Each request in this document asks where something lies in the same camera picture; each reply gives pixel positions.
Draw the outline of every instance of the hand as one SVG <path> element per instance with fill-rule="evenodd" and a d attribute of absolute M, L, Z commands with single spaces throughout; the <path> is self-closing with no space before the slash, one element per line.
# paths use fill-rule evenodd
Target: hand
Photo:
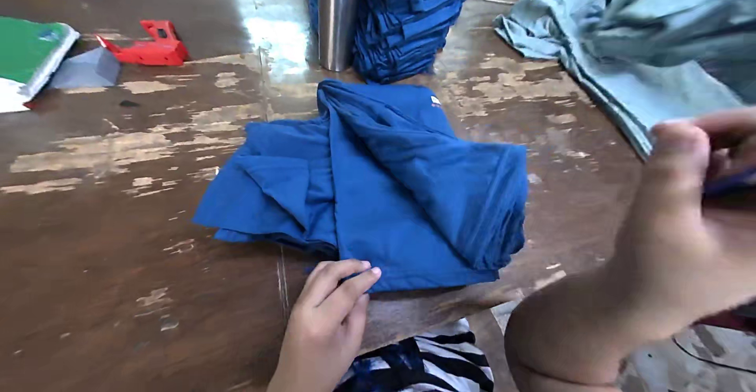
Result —
<path fill-rule="evenodd" d="M 330 392 L 336 387 L 362 344 L 369 300 L 365 292 L 381 274 L 370 268 L 369 262 L 354 259 L 317 264 L 292 309 L 268 392 Z"/>
<path fill-rule="evenodd" d="M 706 179 L 756 167 L 756 109 L 657 125 L 656 146 L 607 266 L 649 339 L 756 295 L 756 205 L 702 204 Z"/>

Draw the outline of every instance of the worn wooden tabletop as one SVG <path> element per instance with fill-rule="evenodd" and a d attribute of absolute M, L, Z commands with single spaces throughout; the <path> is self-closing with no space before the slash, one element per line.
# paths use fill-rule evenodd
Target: worn wooden tabletop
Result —
<path fill-rule="evenodd" d="M 86 13 L 96 1 L 77 3 Z M 124 66 L 118 87 L 48 90 L 34 111 L 0 115 L 0 389 L 265 387 L 316 261 L 215 241 L 190 218 L 244 124 L 314 116 L 319 80 L 356 77 L 312 61 L 303 0 L 242 1 L 233 15 L 249 28 L 245 52 L 214 56 L 236 44 L 213 49 L 203 17 L 174 6 L 179 33 L 199 48 L 191 63 Z M 30 4 L 15 15 L 58 13 L 85 34 L 80 45 L 98 31 L 128 39 L 102 30 L 113 20 L 101 10 L 88 28 L 84 14 L 64 18 L 71 2 Z M 460 137 L 528 147 L 527 244 L 499 281 L 374 295 L 364 349 L 522 297 L 611 252 L 639 161 L 557 63 L 523 60 L 494 34 L 499 10 L 468 1 L 435 74 L 405 82 L 434 89 Z"/>

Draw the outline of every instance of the folded blue shirt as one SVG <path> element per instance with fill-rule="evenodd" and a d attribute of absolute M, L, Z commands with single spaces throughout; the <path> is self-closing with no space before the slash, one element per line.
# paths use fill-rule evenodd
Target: folded blue shirt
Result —
<path fill-rule="evenodd" d="M 524 244 L 523 146 L 456 138 L 425 87 L 325 80 L 317 108 L 247 125 L 194 222 L 370 261 L 383 271 L 372 291 L 498 278 Z"/>

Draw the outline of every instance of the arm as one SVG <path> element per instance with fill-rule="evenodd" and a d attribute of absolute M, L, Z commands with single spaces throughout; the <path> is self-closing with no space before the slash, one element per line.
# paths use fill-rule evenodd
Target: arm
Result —
<path fill-rule="evenodd" d="M 621 361 L 633 349 L 756 294 L 756 252 L 742 234 L 754 225 L 702 208 L 705 179 L 756 166 L 756 110 L 653 132 L 656 146 L 615 256 L 513 312 L 506 352 L 523 392 L 616 392 Z"/>

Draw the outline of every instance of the finger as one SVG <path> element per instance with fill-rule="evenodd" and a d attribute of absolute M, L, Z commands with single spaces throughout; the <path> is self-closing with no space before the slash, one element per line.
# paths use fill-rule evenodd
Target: finger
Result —
<path fill-rule="evenodd" d="M 317 276 L 317 273 L 322 271 L 328 264 L 334 263 L 333 261 L 321 261 L 318 262 L 315 268 L 310 272 L 310 275 L 307 276 L 307 280 L 305 280 L 305 285 L 302 287 L 302 296 L 306 296 L 310 287 L 312 286 L 312 282 L 315 281 L 315 277 Z"/>
<path fill-rule="evenodd" d="M 756 167 L 756 135 L 749 136 L 730 149 L 729 174 L 738 174 Z"/>
<path fill-rule="evenodd" d="M 357 300 L 380 278 L 380 268 L 373 267 L 359 276 L 344 281 L 326 300 L 321 303 L 322 308 L 335 322 L 343 322 L 354 308 Z"/>
<path fill-rule="evenodd" d="M 339 281 L 358 272 L 363 272 L 370 267 L 371 263 L 356 259 L 327 264 L 312 280 L 303 302 L 313 307 L 320 305 L 336 289 Z"/>
<path fill-rule="evenodd" d="M 714 150 L 712 156 L 709 159 L 709 166 L 706 172 L 706 180 L 712 181 L 719 179 L 723 176 L 723 173 L 728 171 L 730 167 L 730 149 L 720 148 Z"/>
<path fill-rule="evenodd" d="M 652 133 L 656 144 L 638 188 L 638 215 L 700 216 L 702 187 L 711 155 L 708 136 L 690 122 L 659 124 Z"/>
<path fill-rule="evenodd" d="M 756 107 L 701 116 L 693 120 L 693 124 L 711 137 L 714 149 L 735 147 L 743 139 L 756 134 Z"/>
<path fill-rule="evenodd" d="M 344 320 L 347 340 L 356 349 L 359 349 L 362 344 L 362 336 L 367 323 L 368 302 L 370 302 L 370 295 L 367 293 L 357 298 L 357 302 L 354 302 L 354 307 Z"/>

